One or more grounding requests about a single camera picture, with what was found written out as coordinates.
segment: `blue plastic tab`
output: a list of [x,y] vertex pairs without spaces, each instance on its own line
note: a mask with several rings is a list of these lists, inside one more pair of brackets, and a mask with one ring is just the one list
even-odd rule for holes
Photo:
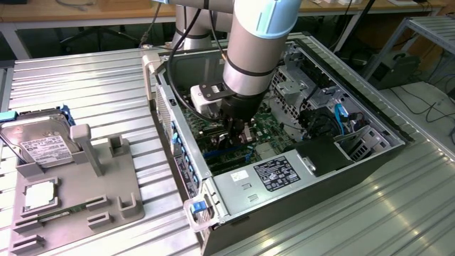
[[200,201],[200,202],[195,202],[191,207],[191,213],[192,214],[196,214],[202,211],[206,211],[207,210],[207,205],[206,205],[206,201]]
[[198,180],[196,174],[192,176],[192,181],[194,181],[196,188],[199,188],[199,180]]
[[71,116],[69,107],[67,105],[61,105],[60,111],[64,112],[64,114],[67,115],[69,125],[71,126],[76,125],[76,122],[73,121],[72,116]]
[[17,112],[13,110],[0,113],[0,122],[8,122],[16,120]]
[[342,122],[342,116],[348,117],[348,115],[350,114],[346,111],[346,109],[343,108],[343,105],[340,103],[335,104],[335,119],[340,125],[343,135],[344,135],[344,127],[343,127],[343,122]]
[[172,144],[178,143],[179,134],[175,132],[172,135]]

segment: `metal rack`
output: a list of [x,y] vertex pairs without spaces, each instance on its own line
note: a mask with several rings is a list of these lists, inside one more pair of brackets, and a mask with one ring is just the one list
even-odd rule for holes
[[[391,51],[396,41],[399,40],[404,30],[410,28],[418,35],[424,36],[430,41],[438,44],[451,54],[455,54],[455,19],[450,16],[439,17],[412,17],[406,18],[399,24],[391,38],[388,39],[379,55],[368,64],[363,77],[370,79],[386,54]],[[407,51],[418,36],[403,46],[402,50]]]

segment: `label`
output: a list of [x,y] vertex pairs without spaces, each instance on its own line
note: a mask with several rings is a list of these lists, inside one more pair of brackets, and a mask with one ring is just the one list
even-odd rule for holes
[[270,192],[300,180],[284,156],[258,164],[254,168]]
[[198,188],[194,185],[192,174],[190,173],[190,170],[187,168],[186,160],[180,155],[175,157],[175,161],[179,168],[183,183],[186,184],[187,187],[188,196],[190,198],[194,198],[198,194]]
[[246,170],[243,170],[243,171],[232,173],[231,177],[232,177],[234,182],[236,182],[239,180],[248,178],[248,173]]
[[27,153],[37,164],[47,164],[71,158],[71,151],[61,136],[21,142]]

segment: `green circuit board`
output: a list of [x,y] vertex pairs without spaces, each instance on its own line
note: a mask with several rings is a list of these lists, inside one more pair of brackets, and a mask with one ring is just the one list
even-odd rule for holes
[[276,118],[272,116],[271,112],[267,112],[267,107],[264,106],[259,109],[259,112],[254,117],[255,121],[252,122],[251,127],[251,132],[255,135],[255,142],[248,145],[230,148],[223,151],[222,154],[211,156],[211,153],[216,151],[214,142],[211,141],[211,138],[214,137],[211,134],[223,134],[223,132],[226,132],[223,125],[220,123],[211,124],[202,120],[187,109],[183,109],[183,114],[214,175],[219,175],[263,160],[255,150],[258,145],[268,143],[275,153],[280,154],[284,148],[295,143],[295,140],[287,135]]

